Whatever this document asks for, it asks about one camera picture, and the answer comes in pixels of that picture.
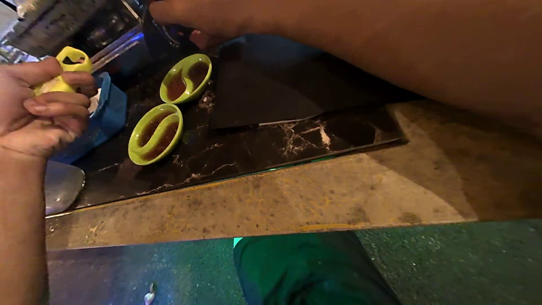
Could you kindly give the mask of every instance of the marble tabletop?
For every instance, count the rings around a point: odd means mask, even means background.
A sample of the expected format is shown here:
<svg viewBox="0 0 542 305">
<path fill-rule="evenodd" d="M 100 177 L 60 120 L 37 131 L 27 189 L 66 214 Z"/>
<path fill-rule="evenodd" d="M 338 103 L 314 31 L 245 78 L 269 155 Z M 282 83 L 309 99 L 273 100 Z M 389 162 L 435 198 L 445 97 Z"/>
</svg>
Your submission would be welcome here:
<svg viewBox="0 0 542 305">
<path fill-rule="evenodd" d="M 163 103 L 158 88 L 177 60 L 170 58 L 117 83 L 128 95 L 126 127 L 74 163 L 85 171 L 87 182 L 71 208 L 228 179 L 404 139 L 398 124 L 378 104 L 294 123 L 211 130 L 209 118 L 216 102 L 213 77 L 200 98 L 178 105 L 184 130 L 173 152 L 154 164 L 135 165 L 128 158 L 128 139 L 138 120 Z"/>
</svg>

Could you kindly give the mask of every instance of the lime green sauce dish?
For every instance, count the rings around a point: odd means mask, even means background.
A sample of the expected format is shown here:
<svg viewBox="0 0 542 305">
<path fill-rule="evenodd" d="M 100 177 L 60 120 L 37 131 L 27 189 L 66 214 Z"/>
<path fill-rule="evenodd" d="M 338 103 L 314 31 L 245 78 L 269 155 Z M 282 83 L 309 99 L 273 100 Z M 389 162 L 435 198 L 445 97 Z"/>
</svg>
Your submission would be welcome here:
<svg viewBox="0 0 542 305">
<path fill-rule="evenodd" d="M 203 92 L 211 77 L 211 59 L 194 54 L 176 63 L 160 84 L 160 98 L 169 104 L 192 100 Z"/>
<path fill-rule="evenodd" d="M 183 115 L 173 104 L 161 104 L 139 120 L 128 142 L 128 156 L 137 165 L 147 165 L 167 156 L 183 132 Z"/>
</svg>

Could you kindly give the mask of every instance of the dipping sauce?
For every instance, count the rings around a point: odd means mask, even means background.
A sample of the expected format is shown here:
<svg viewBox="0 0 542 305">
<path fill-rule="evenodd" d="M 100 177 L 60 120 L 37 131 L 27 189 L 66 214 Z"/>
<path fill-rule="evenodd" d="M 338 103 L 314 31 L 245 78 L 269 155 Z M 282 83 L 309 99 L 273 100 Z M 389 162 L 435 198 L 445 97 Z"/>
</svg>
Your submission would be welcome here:
<svg viewBox="0 0 542 305">
<path fill-rule="evenodd" d="M 181 94 L 184 93 L 186 90 L 186 84 L 183 80 L 183 71 L 177 72 L 175 74 L 169 84 L 167 85 L 167 98 L 169 98 L 171 101 L 178 99 Z"/>
<path fill-rule="evenodd" d="M 155 116 L 145 127 L 141 135 L 139 136 L 139 146 L 143 147 L 149 142 L 152 135 L 156 131 L 156 128 L 168 115 L 173 114 L 173 111 L 166 111 Z"/>
<path fill-rule="evenodd" d="M 193 88 L 194 91 L 198 89 L 198 87 L 201 85 L 201 83 L 207 76 L 208 71 L 209 71 L 209 65 L 203 61 L 199 61 L 190 67 L 190 69 L 188 70 L 187 76 L 194 84 L 194 88 Z"/>
<path fill-rule="evenodd" d="M 146 153 L 143 156 L 143 160 L 150 161 L 158 157 L 161 153 L 163 153 L 164 150 L 166 150 L 166 148 L 169 146 L 169 144 L 175 137 L 178 127 L 179 127 L 179 122 L 170 123 L 166 127 L 166 130 L 164 134 L 162 134 L 162 138 L 160 139 L 160 141 L 158 141 L 158 144 L 156 145 L 156 147 L 154 147 L 151 151 Z"/>
</svg>

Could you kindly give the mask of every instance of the green dish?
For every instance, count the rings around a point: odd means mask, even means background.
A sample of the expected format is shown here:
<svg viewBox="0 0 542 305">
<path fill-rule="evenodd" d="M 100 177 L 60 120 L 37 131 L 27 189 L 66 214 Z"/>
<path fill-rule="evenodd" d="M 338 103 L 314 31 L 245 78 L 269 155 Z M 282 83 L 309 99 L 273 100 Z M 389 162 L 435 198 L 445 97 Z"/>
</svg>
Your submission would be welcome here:
<svg viewBox="0 0 542 305">
<path fill-rule="evenodd" d="M 139 145 L 140 137 L 142 136 L 145 128 L 148 126 L 148 124 L 157 116 L 160 114 L 163 114 L 164 112 L 173 112 L 172 114 L 165 117 L 160 124 L 158 124 L 158 127 L 156 127 L 156 130 L 154 131 L 154 134 L 151 136 L 151 139 L 143 146 Z M 172 122 L 178 122 L 177 126 L 177 132 L 175 133 L 173 140 L 170 142 L 170 144 L 166 147 L 166 149 L 158 155 L 156 158 L 151 160 L 146 160 L 143 158 L 145 154 L 148 154 L 151 152 L 159 143 L 160 139 L 162 138 L 162 135 L 166 131 L 166 128 L 169 124 Z M 162 159 L 167 154 L 169 154 L 175 145 L 177 145 L 177 142 L 179 142 L 180 135 L 183 132 L 183 114 L 179 110 L 179 108 L 173 104 L 161 104 L 153 109 L 149 110 L 137 123 L 134 130 L 132 131 L 132 135 L 130 135 L 130 141 L 128 142 L 128 156 L 130 157 L 130 160 L 134 162 L 137 165 L 147 165 L 151 163 L 155 163 L 156 161 Z"/>
<path fill-rule="evenodd" d="M 186 76 L 188 74 L 188 70 L 190 67 L 192 67 L 193 64 L 203 61 L 209 65 L 209 70 L 207 71 L 207 75 L 203 79 L 202 83 L 197 87 L 193 87 L 192 81 Z M 202 91 L 203 88 L 207 85 L 207 82 L 209 81 L 209 78 L 211 77 L 211 70 L 212 70 L 212 63 L 211 59 L 205 55 L 205 54 L 194 54 L 190 55 L 188 57 L 183 58 L 180 62 L 176 63 L 166 74 L 164 79 L 162 80 L 162 84 L 160 84 L 160 98 L 169 104 L 179 104 L 184 103 L 186 101 L 189 101 L 193 99 L 194 97 L 198 96 Z M 179 71 L 182 73 L 184 83 L 186 84 L 186 90 L 183 94 L 180 95 L 175 100 L 170 100 L 167 97 L 167 86 L 169 85 L 171 79 L 174 75 L 179 73 Z"/>
</svg>

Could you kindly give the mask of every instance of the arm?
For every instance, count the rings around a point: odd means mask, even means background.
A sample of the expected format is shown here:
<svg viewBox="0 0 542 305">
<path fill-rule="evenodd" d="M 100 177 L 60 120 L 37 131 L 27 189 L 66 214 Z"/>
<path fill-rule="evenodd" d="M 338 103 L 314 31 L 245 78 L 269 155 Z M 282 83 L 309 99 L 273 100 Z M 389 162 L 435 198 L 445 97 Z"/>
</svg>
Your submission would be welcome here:
<svg viewBox="0 0 542 305">
<path fill-rule="evenodd" d="M 81 135 L 88 98 L 80 93 L 34 96 L 32 85 L 62 74 L 54 58 L 0 66 L 0 298 L 2 304 L 48 303 L 44 173 L 52 151 Z M 88 73 L 64 81 L 92 96 Z"/>
<path fill-rule="evenodd" d="M 319 47 L 398 86 L 542 135 L 537 0 L 166 0 L 158 21 Z"/>
<path fill-rule="evenodd" d="M 0 148 L 0 294 L 5 304 L 47 303 L 45 163 Z"/>
</svg>

